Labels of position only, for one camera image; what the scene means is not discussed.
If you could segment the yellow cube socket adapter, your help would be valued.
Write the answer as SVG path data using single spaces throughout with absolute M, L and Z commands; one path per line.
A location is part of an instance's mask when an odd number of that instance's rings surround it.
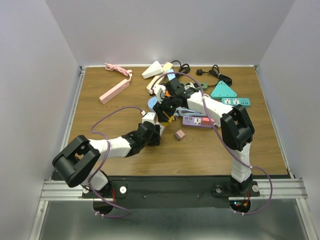
M 170 117 L 168 117 L 168 116 L 166 116 L 166 115 L 163 115 L 163 116 L 160 116 L 159 117 L 159 122 L 163 125 L 163 126 L 168 126 L 172 121 L 173 121 L 173 119 L 174 119 L 174 115 L 172 115 L 172 116 L 170 116 Z

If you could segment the white usb power strip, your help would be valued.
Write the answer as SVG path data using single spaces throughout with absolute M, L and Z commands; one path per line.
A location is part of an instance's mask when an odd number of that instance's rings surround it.
M 159 127 L 160 127 L 159 134 L 160 134 L 160 136 L 162 136 L 162 135 L 163 135 L 163 132 L 164 132 L 164 130 L 165 130 L 166 127 L 165 127 L 163 124 L 161 124 L 161 123 L 159 123 Z

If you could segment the small pink plug adapter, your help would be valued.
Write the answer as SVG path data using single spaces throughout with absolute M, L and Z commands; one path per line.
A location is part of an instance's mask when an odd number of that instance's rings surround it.
M 177 141 L 181 141 L 186 136 L 186 134 L 180 129 L 176 131 L 173 136 Z

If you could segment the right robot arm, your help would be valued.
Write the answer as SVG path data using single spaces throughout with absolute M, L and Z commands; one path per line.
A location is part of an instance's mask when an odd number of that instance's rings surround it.
M 218 137 L 232 156 L 231 192 L 246 192 L 253 181 L 250 147 L 255 133 L 246 108 L 216 101 L 205 95 L 203 89 L 185 87 L 177 78 L 153 86 L 151 91 L 157 97 L 153 109 L 159 122 L 170 122 L 176 109 L 184 107 L 205 115 L 214 129 L 221 129 Z

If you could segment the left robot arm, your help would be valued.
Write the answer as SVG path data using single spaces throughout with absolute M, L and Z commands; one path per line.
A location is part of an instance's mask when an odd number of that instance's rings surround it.
M 111 193 L 111 184 L 102 171 L 95 173 L 96 162 L 104 157 L 131 157 L 147 145 L 158 146 L 163 130 L 159 123 L 145 121 L 137 130 L 110 140 L 93 140 L 79 135 L 57 154 L 52 165 L 70 188 L 92 186 L 100 197 L 106 197 Z

